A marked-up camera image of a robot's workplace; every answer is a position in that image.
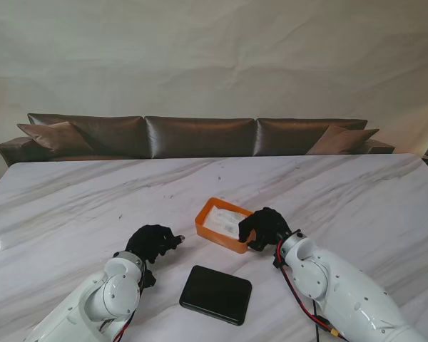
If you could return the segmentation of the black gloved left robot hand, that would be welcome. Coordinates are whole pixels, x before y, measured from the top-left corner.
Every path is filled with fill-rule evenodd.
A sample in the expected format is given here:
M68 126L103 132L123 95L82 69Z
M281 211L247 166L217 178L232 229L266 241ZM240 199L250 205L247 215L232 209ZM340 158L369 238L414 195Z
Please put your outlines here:
M175 236L169 227L159 224L145 225L128 240L126 251L154 264L158 256L164 256L167 251L176 249L184 240L183 235Z

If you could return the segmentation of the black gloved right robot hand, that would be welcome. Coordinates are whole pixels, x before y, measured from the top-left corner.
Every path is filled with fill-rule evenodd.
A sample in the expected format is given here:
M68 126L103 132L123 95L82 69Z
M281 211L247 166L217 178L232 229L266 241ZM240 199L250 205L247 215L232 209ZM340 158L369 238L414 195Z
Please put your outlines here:
M255 232L255 239L248 242L248 246L258 252L267 245L277 245L292 234L284 217L269 207L255 211L241 221L238 227L239 242L246 242L251 232Z

